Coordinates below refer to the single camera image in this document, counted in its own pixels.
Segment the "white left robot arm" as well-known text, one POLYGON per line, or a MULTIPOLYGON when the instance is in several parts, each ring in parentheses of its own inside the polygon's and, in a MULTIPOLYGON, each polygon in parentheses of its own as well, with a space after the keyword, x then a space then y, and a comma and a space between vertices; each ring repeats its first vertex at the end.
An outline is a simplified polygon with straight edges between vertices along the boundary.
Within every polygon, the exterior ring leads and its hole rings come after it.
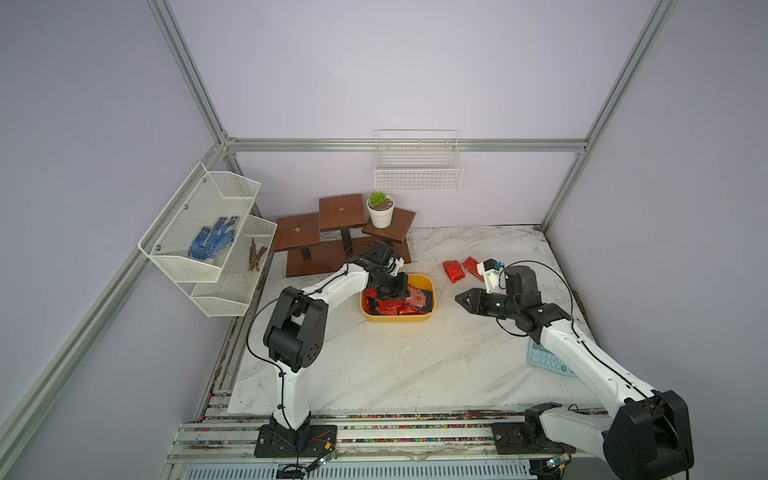
POLYGON ((369 288, 386 299, 408 294, 404 259, 377 241, 372 248, 345 261, 328 278, 304 288, 287 287, 278 296, 263 335, 269 362, 277 373, 277 425, 293 433, 310 418, 307 370, 325 342, 328 317, 352 297, 369 288))

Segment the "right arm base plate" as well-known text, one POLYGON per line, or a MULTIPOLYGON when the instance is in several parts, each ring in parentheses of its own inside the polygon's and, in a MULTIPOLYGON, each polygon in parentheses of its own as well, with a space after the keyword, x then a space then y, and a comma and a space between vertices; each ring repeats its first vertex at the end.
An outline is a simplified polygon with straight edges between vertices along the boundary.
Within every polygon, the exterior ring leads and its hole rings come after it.
POLYGON ((544 433, 540 416, 547 410, 561 407, 559 403, 542 403, 524 412, 520 422, 495 422, 491 425, 496 451, 500 455, 512 454, 573 454, 570 445, 554 442, 544 433))

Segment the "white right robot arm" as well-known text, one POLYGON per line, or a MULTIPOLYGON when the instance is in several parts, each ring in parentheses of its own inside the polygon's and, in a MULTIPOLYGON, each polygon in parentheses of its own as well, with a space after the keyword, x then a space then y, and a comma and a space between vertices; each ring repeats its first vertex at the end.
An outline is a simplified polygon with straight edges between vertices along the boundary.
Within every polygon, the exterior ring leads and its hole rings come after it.
POLYGON ((527 260, 480 265, 482 288, 458 294, 468 313, 511 320, 520 335, 558 357, 588 387, 605 412, 588 415, 556 402, 525 410, 521 423, 495 423, 501 454, 581 451, 605 461, 620 479, 688 474, 694 449, 688 406, 672 390, 642 381, 603 351, 572 313, 542 299, 527 260))

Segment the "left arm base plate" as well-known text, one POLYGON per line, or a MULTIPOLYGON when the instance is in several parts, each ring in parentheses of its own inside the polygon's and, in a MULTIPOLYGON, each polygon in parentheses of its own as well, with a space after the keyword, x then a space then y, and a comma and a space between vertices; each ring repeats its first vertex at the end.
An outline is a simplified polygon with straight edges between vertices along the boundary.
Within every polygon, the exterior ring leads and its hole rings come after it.
POLYGON ((316 458, 334 448, 338 426, 316 424, 306 420, 297 430, 291 430, 271 419, 262 425, 254 447, 254 457, 266 458, 316 458))

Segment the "crinkled red foil tea bag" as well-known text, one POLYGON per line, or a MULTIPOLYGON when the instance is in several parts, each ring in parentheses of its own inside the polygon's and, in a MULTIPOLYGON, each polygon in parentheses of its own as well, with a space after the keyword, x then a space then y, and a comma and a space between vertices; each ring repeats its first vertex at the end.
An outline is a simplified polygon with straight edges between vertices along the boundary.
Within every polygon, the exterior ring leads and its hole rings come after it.
POLYGON ((458 260, 450 260, 443 263, 446 275, 453 284, 466 278, 464 266, 458 260))

